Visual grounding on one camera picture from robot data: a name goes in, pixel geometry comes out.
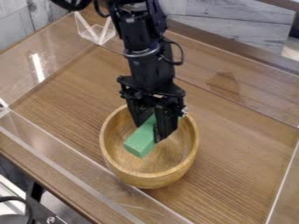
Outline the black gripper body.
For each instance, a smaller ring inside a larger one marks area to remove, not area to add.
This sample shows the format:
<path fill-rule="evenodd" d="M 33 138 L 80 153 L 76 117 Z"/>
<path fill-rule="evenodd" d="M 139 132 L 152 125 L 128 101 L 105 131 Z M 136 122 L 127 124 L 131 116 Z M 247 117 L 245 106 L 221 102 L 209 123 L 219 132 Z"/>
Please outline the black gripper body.
<path fill-rule="evenodd" d="M 173 60 L 172 43 L 152 43 L 149 45 L 127 45 L 124 57 L 131 74 L 120 76 L 117 82 L 120 95 L 127 99 L 151 97 L 155 105 L 161 100 L 177 101 L 179 116 L 184 113 L 184 90 L 173 83 L 175 66 L 183 61 Z"/>

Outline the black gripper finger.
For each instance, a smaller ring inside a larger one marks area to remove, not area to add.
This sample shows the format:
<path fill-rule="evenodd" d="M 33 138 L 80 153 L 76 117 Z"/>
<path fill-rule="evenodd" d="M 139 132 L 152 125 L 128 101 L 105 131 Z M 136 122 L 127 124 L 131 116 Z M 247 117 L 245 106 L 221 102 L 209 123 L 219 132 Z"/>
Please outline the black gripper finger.
<path fill-rule="evenodd" d="M 153 140 L 161 142 L 177 129 L 179 112 L 176 100 L 161 100 L 153 107 Z"/>
<path fill-rule="evenodd" d="M 125 100 L 128 111 L 136 127 L 140 127 L 153 114 L 153 102 L 155 101 L 151 97 Z"/>

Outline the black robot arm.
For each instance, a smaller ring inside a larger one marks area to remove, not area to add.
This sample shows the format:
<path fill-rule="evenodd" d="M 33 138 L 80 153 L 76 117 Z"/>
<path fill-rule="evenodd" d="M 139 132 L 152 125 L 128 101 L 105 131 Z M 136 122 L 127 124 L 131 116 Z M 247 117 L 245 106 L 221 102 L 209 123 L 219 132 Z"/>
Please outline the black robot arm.
<path fill-rule="evenodd" d="M 173 83 L 175 68 L 183 59 L 173 58 L 180 45 L 164 33 L 167 16 L 159 0 L 51 0 L 68 11 L 92 6 L 103 18 L 112 20 L 124 44 L 124 57 L 131 74 L 120 76 L 120 96 L 136 126 L 155 119 L 151 133 L 163 141 L 177 129 L 185 113 L 184 90 Z"/>

